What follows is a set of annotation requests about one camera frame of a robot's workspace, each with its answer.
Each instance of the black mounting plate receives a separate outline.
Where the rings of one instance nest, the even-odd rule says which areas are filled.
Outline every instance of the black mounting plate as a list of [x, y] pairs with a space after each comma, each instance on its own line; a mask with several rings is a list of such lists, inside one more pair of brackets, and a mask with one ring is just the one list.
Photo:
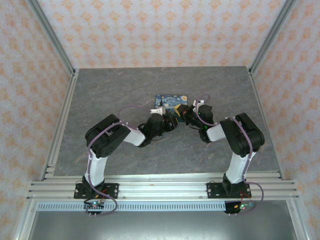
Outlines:
[[247, 189], [250, 189], [249, 184], [243, 184], [241, 188], [228, 196], [222, 187], [222, 182], [208, 182], [206, 184], [206, 193], [208, 195], [208, 199], [241, 199], [240, 192], [249, 195], [251, 198], [251, 191], [247, 191]]
[[[114, 199], [118, 198], [119, 193], [119, 184], [118, 183], [104, 183], [102, 187], [104, 194], [113, 197]], [[75, 185], [74, 190], [74, 199], [102, 199], [104, 196], [94, 192], [93, 195], [82, 182], [79, 182]]]

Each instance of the enclosure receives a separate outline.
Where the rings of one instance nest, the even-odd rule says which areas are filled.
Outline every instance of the enclosure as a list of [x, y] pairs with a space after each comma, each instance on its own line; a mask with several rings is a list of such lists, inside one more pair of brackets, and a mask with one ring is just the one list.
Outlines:
[[[4, 0], [0, 11], [2, 236], [319, 238], [319, 1]], [[154, 109], [156, 95], [204, 94], [214, 122], [246, 113], [265, 137], [247, 174], [259, 207], [228, 217], [227, 199], [208, 198], [233, 153], [180, 122], [114, 151], [104, 175], [119, 207], [88, 218], [74, 199], [86, 132], [124, 106]], [[121, 113], [133, 126], [149, 116]]]

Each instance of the wallpaper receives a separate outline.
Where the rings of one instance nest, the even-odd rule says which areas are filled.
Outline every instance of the wallpaper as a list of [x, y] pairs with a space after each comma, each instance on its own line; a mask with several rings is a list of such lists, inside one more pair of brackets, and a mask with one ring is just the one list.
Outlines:
[[320, 239], [320, 1], [298, 0], [254, 76], [285, 176]]
[[285, 0], [39, 0], [75, 68], [250, 66]]
[[0, 239], [11, 240], [70, 76], [27, 1], [0, 2], [0, 29]]

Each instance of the gray table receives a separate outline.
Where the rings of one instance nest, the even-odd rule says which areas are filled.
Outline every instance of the gray table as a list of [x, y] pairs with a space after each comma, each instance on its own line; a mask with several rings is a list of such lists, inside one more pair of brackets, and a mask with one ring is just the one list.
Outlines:
[[[276, 171], [279, 165], [246, 67], [153, 67], [80, 69], [55, 176], [82, 176], [88, 154], [85, 133], [125, 105], [154, 108], [157, 94], [186, 95], [188, 103], [209, 94], [215, 122], [245, 112], [261, 129], [265, 144], [249, 171]], [[121, 118], [133, 125], [150, 115], [129, 108]], [[144, 148], [123, 142], [109, 157], [106, 175], [225, 172], [232, 151], [226, 139], [206, 144], [183, 123]]]

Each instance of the floor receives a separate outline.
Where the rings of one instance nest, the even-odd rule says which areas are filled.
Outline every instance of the floor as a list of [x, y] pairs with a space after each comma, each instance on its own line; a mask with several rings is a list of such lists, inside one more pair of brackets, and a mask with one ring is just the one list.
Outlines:
[[296, 240], [285, 201], [265, 201], [237, 217], [222, 211], [37, 212], [29, 240]]
[[[79, 71], [54, 175], [82, 176], [88, 162], [85, 133], [125, 105], [154, 108], [158, 94], [186, 95], [189, 104], [209, 94], [215, 122], [247, 113], [265, 136], [249, 171], [279, 170], [246, 67], [103, 68]], [[137, 126], [149, 116], [129, 108], [121, 119]], [[123, 142], [108, 158], [105, 174], [225, 172], [231, 156], [226, 139], [206, 144], [181, 123], [144, 148]]]

